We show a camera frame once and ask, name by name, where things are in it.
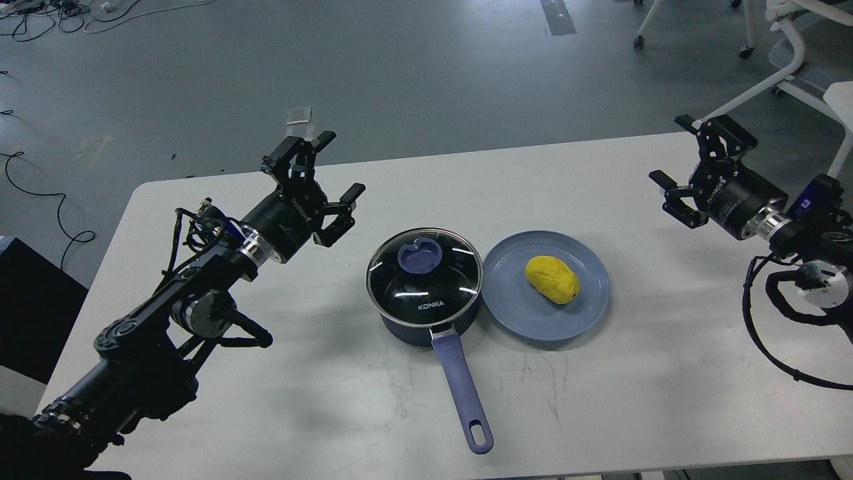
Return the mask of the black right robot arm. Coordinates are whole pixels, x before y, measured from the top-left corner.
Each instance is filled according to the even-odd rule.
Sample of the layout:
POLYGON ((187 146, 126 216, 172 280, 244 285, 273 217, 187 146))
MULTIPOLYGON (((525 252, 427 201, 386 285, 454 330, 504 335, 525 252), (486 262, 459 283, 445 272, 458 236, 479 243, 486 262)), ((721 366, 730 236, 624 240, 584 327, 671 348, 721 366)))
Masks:
POLYGON ((743 164, 758 140, 734 119, 720 115, 698 121, 674 120, 695 137, 698 163, 685 185, 655 170, 649 179, 663 193, 667 215, 695 229, 712 221, 738 241, 759 237, 770 252, 753 258, 744 276, 742 316, 758 351, 795 381, 835 390, 851 385, 820 379, 789 367, 762 342, 752 316, 752 288, 765 265, 766 297, 784 317, 798 324, 838 326, 851 336, 851 215, 843 209, 843 188, 820 174, 793 203, 787 194, 743 164))

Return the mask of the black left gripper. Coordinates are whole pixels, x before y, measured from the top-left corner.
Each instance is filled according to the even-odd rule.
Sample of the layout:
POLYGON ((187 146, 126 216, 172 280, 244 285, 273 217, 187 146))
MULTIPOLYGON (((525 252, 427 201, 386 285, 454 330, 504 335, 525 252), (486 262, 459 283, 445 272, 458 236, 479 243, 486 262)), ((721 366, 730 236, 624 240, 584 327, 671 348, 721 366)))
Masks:
POLYGON ((366 186, 353 183, 336 203, 329 203, 315 179, 317 154, 335 137, 334 131, 311 140, 288 136, 262 157, 260 170, 277 187, 241 221, 246 234, 241 253, 253 263, 286 263, 310 239, 330 248, 354 227, 356 200, 366 186))

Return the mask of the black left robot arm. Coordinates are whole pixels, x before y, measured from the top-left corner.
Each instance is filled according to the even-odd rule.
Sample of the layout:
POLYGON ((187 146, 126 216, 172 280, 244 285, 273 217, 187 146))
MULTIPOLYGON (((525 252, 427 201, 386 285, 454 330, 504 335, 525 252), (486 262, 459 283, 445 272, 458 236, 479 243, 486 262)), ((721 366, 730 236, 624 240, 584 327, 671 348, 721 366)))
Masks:
POLYGON ((214 349, 271 346, 229 289, 256 279, 266 261, 287 263, 308 240, 329 248, 354 227, 365 186, 353 183, 332 203, 315 179, 316 157, 335 137, 289 136, 265 155, 262 170, 277 188, 240 221, 210 201, 194 213, 176 210, 173 250, 184 242, 194 255, 177 263, 171 254, 151 297, 98 334, 100 361, 64 395, 33 417, 3 414, 3 479, 82 478, 142 419, 164 421, 194 401, 214 349))

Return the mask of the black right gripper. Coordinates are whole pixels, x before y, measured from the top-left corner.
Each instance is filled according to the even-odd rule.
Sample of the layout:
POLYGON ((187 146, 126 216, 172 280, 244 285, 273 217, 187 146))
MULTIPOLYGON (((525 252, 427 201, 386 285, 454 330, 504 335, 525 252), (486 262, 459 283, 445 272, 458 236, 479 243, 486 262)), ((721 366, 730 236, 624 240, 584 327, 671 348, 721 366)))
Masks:
POLYGON ((735 239, 745 240, 754 234, 756 228, 749 224, 762 209, 785 206, 786 192, 743 164, 743 156, 758 140, 733 118, 719 115, 700 121, 685 114, 674 122, 696 137, 700 161, 687 186, 677 185, 661 170, 648 174, 663 191, 665 213, 691 229, 703 227, 710 217, 735 239), (685 198, 694 200, 697 209, 685 198))

